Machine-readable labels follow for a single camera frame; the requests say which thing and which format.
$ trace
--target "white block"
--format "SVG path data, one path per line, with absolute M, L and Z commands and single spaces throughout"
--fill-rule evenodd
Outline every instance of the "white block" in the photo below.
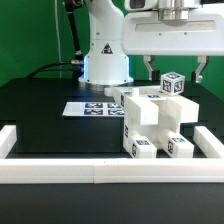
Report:
M 159 133 L 158 140 L 171 158 L 193 158 L 194 145 L 181 134 L 165 129 Z
M 180 133 L 180 122 L 171 116 L 163 116 L 159 114 L 159 129 L 169 129 L 175 133 Z
M 224 145 L 206 127 L 195 127 L 193 139 L 208 158 L 224 158 Z
M 140 125 L 158 124 L 159 107 L 148 98 L 131 97 L 128 102 L 128 114 Z
M 221 159 L 126 159 L 94 166 L 94 183 L 224 182 Z
M 111 97 L 113 96 L 113 87 L 108 87 L 104 89 L 105 96 Z
M 124 121 L 123 147 L 128 150 L 129 125 Z
M 156 158 L 157 148 L 145 136 L 135 135 L 129 139 L 128 152 L 133 158 Z
M 5 125 L 0 131 L 0 159 L 7 157 L 16 140 L 16 126 Z
M 197 122 L 199 105 L 182 96 L 167 97 L 166 101 L 160 104 L 160 112 L 180 123 Z
M 132 94 L 131 94 L 132 97 L 139 97 L 139 88 L 135 87 L 135 88 L 132 88 Z
M 93 183 L 102 160 L 0 159 L 1 183 Z
M 126 92 L 121 92 L 119 88 L 113 88 L 113 97 L 115 102 L 123 109 L 126 110 L 128 103 L 128 94 Z
M 161 75 L 160 90 L 169 96 L 174 96 L 184 91 L 185 76 L 175 72 Z

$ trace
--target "black table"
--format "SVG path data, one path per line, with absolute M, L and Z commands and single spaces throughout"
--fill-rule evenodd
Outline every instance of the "black table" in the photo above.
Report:
M 136 82 L 148 85 L 150 82 Z M 186 84 L 184 95 L 200 103 L 199 125 L 207 126 L 224 142 L 224 104 L 200 85 Z M 99 158 L 127 157 L 121 145 L 122 119 L 117 119 L 110 131 L 116 133 L 111 148 L 94 152 L 76 151 L 71 147 L 63 152 L 60 141 L 71 141 L 71 123 L 92 122 L 66 120 L 61 114 L 69 100 L 104 101 L 101 93 L 78 90 L 71 80 L 15 79 L 0 88 L 0 124 L 16 124 L 18 143 L 8 158 Z M 53 120 L 60 125 L 55 129 Z M 189 140 L 193 126 L 181 126 Z M 40 134 L 45 140 L 37 137 Z M 61 136 L 55 141 L 55 135 Z M 0 185 L 0 223 L 223 223 L 223 184 L 37 184 Z

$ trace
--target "metal bracket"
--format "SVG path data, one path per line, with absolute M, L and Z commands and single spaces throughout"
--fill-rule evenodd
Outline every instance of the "metal bracket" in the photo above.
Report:
M 193 81 L 195 81 L 196 83 L 200 83 L 203 79 L 202 77 L 202 72 L 205 70 L 206 66 L 209 63 L 209 57 L 208 56 L 199 56 L 198 57 L 198 63 L 199 66 L 197 68 L 197 70 L 194 72 L 194 78 Z
M 159 80 L 160 70 L 154 69 L 152 62 L 155 60 L 153 56 L 144 55 L 143 61 L 149 71 L 149 80 Z

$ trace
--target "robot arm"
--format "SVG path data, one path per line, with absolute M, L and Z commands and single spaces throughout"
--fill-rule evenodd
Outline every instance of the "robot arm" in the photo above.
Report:
M 132 11 L 124 21 L 123 48 L 127 54 L 148 58 L 198 56 L 200 65 L 193 78 L 196 82 L 202 79 L 207 56 L 224 55 L 224 4 L 201 5 L 199 0 L 126 0 L 125 6 Z
M 129 60 L 122 50 L 122 26 L 124 15 L 112 0 L 64 0 L 73 33 L 77 53 L 81 53 L 77 42 L 73 11 L 84 3 L 89 11 L 90 50 L 84 59 L 84 74 L 79 78 L 82 87 L 103 91 L 105 86 L 132 82 L 129 77 Z

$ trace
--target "green wall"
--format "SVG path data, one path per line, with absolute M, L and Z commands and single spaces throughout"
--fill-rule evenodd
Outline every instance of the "green wall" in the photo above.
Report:
M 124 0 L 113 0 L 127 14 Z M 67 15 L 58 0 L 62 60 L 73 58 L 73 46 Z M 89 49 L 89 21 L 86 7 L 75 12 L 81 47 Z M 25 77 L 36 68 L 58 61 L 54 20 L 54 0 L 14 1 L 0 3 L 0 85 L 17 77 Z M 155 66 L 162 73 L 175 71 L 190 80 L 197 67 L 196 57 L 157 57 Z M 147 79 L 147 70 L 140 56 L 130 56 L 130 75 Z M 59 74 L 40 74 L 38 77 L 59 77 Z M 212 57 L 204 72 L 202 85 L 224 100 L 224 57 Z

